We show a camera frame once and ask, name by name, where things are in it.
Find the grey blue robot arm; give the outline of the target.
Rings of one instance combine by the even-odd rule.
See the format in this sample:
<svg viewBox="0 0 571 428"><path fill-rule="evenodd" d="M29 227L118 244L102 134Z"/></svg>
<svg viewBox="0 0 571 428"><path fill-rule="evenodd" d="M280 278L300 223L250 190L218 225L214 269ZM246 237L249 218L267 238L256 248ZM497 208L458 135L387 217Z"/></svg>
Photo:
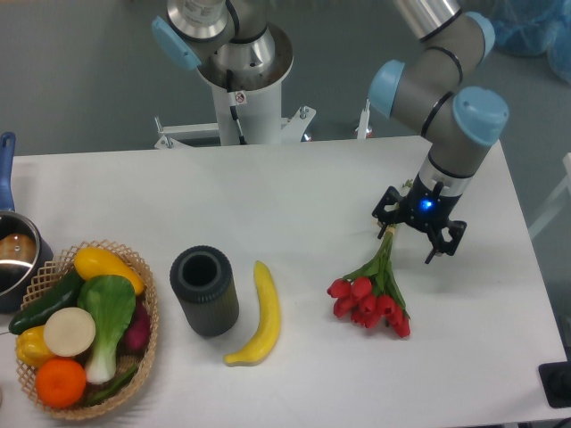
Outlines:
<svg viewBox="0 0 571 428"><path fill-rule="evenodd" d="M433 255L453 255L466 223L451 219L509 118L491 90L463 86L492 50L495 32L455 1L399 1L396 9L424 50L413 64L386 62L368 105L418 133L430 150L407 195L389 188L374 209L382 228L404 223L424 233ZM170 1L151 25L161 50L210 85L224 145L294 140L281 113L281 84L293 64L287 35L267 19L264 1Z"/></svg>

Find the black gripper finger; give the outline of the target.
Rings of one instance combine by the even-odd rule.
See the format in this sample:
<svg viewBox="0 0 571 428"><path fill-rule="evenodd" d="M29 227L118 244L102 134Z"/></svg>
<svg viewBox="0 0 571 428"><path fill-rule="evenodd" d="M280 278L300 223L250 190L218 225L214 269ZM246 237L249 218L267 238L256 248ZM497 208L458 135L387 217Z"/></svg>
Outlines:
<svg viewBox="0 0 571 428"><path fill-rule="evenodd" d="M468 224L462 220L446 219L440 223L426 225L426 235L432 244L425 263L429 264L435 256L443 254L453 256L467 229Z"/></svg>
<svg viewBox="0 0 571 428"><path fill-rule="evenodd" d="M400 202L403 200L401 193L393 186L389 186L376 207L372 211L372 217L380 227L377 238L382 239L390 225L398 225L402 222Z"/></svg>

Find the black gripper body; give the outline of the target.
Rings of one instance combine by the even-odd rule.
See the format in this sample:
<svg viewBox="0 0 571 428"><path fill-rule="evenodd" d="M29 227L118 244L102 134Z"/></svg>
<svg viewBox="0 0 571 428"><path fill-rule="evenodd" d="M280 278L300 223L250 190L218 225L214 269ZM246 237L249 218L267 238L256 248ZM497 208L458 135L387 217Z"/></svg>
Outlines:
<svg viewBox="0 0 571 428"><path fill-rule="evenodd" d="M458 203L458 196L446 196L427 187L416 176L411 188L400 202L405 222L419 231L429 227L442 230L448 226L450 214Z"/></svg>

